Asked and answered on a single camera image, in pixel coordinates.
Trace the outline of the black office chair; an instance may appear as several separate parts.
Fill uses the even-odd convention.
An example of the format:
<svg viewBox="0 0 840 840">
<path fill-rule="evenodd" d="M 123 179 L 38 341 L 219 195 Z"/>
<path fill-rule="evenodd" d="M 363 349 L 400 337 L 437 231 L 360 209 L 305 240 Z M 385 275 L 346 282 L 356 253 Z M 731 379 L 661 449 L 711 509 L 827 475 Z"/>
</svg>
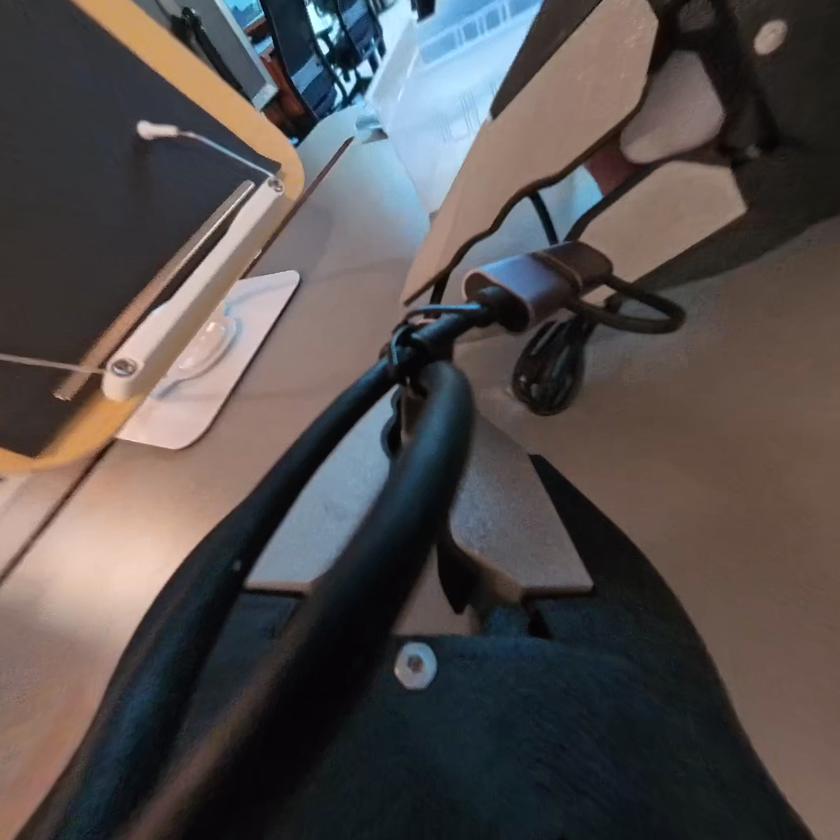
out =
<svg viewBox="0 0 840 840">
<path fill-rule="evenodd" d="M 372 1 L 314 1 L 318 14 L 330 18 L 337 29 L 323 29 L 317 37 L 327 46 L 326 57 L 337 77 L 346 106 L 367 92 L 385 57 L 386 46 L 379 13 Z"/>
</svg>

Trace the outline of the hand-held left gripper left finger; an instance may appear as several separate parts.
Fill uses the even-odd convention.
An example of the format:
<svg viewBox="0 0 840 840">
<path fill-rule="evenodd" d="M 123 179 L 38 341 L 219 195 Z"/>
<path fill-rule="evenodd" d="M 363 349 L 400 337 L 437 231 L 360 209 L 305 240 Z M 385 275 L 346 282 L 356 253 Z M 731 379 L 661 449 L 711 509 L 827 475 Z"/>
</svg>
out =
<svg viewBox="0 0 840 840">
<path fill-rule="evenodd" d="M 393 387 L 379 399 L 318 468 L 249 573 L 247 591 L 308 594 L 333 566 L 389 476 L 395 394 Z"/>
</svg>

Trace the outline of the black clamp rod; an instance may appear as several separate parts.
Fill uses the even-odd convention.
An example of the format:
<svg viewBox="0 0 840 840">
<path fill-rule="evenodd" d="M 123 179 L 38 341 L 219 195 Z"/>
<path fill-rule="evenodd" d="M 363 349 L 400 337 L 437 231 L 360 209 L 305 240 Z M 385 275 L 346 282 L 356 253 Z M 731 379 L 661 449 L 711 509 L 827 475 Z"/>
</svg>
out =
<svg viewBox="0 0 840 840">
<path fill-rule="evenodd" d="M 192 7 L 182 6 L 173 17 L 175 33 L 188 46 L 195 44 L 210 66 L 222 77 L 230 75 L 224 58 L 218 52 L 204 26 L 200 14 Z"/>
</svg>

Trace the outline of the grey tethered usb adapter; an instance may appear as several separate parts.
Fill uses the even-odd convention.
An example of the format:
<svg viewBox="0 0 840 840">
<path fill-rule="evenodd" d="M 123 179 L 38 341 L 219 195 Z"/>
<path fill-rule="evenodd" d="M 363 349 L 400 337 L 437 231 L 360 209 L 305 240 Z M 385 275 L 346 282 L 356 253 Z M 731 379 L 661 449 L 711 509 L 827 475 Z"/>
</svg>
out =
<svg viewBox="0 0 840 840">
<path fill-rule="evenodd" d="M 561 308 L 589 319 L 595 325 L 625 333 L 659 335 L 675 333 L 686 322 L 686 313 L 681 306 L 636 283 L 619 279 L 614 274 L 611 260 L 582 242 L 554 245 L 535 252 L 533 257 L 570 286 L 571 291 L 565 295 Z M 611 290 L 613 297 L 620 301 L 645 305 L 658 313 L 659 318 L 627 316 L 609 305 L 596 306 L 584 300 L 587 293 L 599 287 Z"/>
</svg>

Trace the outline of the black board with wooden edge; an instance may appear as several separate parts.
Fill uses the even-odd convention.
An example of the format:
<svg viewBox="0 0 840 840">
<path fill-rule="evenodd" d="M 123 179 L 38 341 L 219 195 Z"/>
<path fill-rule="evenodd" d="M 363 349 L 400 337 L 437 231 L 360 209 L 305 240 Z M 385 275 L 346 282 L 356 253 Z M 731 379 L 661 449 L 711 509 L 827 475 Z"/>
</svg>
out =
<svg viewBox="0 0 840 840">
<path fill-rule="evenodd" d="M 133 2 L 2 2 L 2 477 L 93 454 L 101 375 L 58 386 L 285 135 Z"/>
</svg>

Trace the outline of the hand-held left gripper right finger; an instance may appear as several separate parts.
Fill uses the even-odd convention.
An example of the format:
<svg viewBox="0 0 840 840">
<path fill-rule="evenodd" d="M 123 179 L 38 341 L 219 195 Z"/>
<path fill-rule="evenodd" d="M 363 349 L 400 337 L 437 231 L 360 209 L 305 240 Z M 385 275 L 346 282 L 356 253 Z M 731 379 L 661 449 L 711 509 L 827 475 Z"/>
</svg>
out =
<svg viewBox="0 0 840 840">
<path fill-rule="evenodd" d="M 526 450 L 477 420 L 465 473 L 437 542 L 456 614 L 582 595 L 593 581 Z"/>
</svg>

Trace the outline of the grey desk partition panel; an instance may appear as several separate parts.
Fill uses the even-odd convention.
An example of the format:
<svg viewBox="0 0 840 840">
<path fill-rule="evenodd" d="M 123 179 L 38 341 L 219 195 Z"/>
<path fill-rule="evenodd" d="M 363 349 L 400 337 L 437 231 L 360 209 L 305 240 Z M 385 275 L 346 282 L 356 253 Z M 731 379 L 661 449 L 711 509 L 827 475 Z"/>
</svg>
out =
<svg viewBox="0 0 840 840">
<path fill-rule="evenodd" d="M 180 41 L 204 65 L 213 70 L 232 89 L 263 112 L 277 94 L 277 85 L 271 79 L 255 48 L 235 21 L 229 6 L 222 1 L 137 1 L 136 4 Z M 182 6 L 194 8 L 201 16 L 207 33 L 224 58 L 230 75 L 220 76 L 212 68 L 197 45 L 187 45 L 175 33 L 173 17 Z"/>
</svg>

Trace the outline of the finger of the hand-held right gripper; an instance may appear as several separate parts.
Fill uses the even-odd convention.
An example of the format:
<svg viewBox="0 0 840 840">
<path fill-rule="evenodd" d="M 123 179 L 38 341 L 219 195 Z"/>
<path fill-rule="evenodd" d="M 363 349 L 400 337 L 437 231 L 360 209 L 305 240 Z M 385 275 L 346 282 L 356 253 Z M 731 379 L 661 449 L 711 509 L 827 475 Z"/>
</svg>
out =
<svg viewBox="0 0 840 840">
<path fill-rule="evenodd" d="M 658 31 L 650 2 L 542 4 L 416 253 L 403 304 L 444 285 L 528 194 L 604 150 L 629 164 L 628 179 L 718 136 L 724 110 L 698 54 L 678 49 L 652 68 Z"/>
<path fill-rule="evenodd" d="M 726 165 L 669 161 L 626 179 L 570 231 L 635 282 L 739 220 L 748 212 Z"/>
</svg>

